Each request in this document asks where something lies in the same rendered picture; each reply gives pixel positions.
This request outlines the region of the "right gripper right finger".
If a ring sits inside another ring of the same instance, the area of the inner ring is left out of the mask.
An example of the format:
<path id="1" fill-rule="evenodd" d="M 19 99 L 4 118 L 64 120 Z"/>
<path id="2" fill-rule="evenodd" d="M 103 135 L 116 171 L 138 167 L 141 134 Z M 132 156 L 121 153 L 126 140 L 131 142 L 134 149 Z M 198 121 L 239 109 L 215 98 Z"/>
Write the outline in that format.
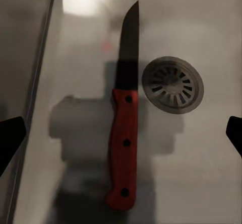
<path id="1" fill-rule="evenodd" d="M 226 135 L 242 157 L 242 118 L 235 116 L 229 118 Z"/>

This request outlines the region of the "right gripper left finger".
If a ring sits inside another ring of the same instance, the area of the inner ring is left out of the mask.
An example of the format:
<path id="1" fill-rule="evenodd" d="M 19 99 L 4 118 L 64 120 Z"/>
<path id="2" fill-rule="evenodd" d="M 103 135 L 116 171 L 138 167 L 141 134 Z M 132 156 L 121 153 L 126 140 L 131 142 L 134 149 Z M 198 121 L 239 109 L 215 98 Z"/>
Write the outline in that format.
<path id="1" fill-rule="evenodd" d="M 0 122 L 0 177 L 25 136 L 22 116 Z"/>

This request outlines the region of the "parer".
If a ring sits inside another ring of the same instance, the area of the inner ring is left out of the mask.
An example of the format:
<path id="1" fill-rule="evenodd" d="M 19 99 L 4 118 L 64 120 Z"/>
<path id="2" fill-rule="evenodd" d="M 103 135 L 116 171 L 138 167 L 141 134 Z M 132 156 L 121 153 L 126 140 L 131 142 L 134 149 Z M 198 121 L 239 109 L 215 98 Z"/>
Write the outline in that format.
<path id="1" fill-rule="evenodd" d="M 137 1 L 123 21 L 116 87 L 112 90 L 116 104 L 109 147 L 112 190 L 104 202 L 115 211 L 128 211 L 136 202 L 139 24 Z"/>

